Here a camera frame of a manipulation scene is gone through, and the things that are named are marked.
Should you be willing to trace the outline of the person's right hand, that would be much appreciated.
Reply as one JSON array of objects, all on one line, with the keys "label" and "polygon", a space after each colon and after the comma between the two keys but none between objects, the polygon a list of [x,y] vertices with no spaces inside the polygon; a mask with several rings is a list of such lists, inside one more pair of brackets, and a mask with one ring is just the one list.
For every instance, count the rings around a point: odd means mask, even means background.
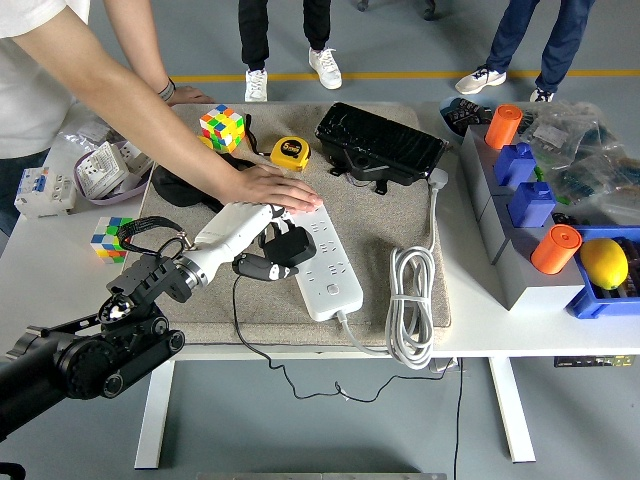
[{"label": "person's right hand", "polygon": [[323,199],[309,185],[288,178],[278,168],[268,165],[233,171],[216,197],[223,204],[271,204],[284,207],[290,213],[312,212],[323,205]]}]

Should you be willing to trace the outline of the person's left hand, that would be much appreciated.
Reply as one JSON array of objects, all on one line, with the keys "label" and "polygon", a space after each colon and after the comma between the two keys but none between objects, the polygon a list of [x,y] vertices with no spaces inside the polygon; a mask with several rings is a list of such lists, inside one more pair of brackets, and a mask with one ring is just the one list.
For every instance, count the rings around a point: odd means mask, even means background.
[{"label": "person's left hand", "polygon": [[214,99],[206,95],[200,89],[192,86],[179,86],[174,90],[173,95],[167,102],[168,105],[180,104],[211,104]]}]

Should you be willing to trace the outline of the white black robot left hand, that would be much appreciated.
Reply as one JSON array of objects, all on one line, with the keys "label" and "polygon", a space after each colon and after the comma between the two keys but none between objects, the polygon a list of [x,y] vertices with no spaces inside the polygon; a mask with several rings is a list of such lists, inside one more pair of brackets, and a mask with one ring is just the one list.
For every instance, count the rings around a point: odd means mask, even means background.
[{"label": "white black robot left hand", "polygon": [[180,268],[191,277],[191,288],[208,286],[225,263],[231,263],[240,276],[262,281],[277,281],[298,274],[296,267],[244,252],[271,223],[290,219],[284,207],[246,202],[227,204],[199,232],[193,247],[178,261]]}]

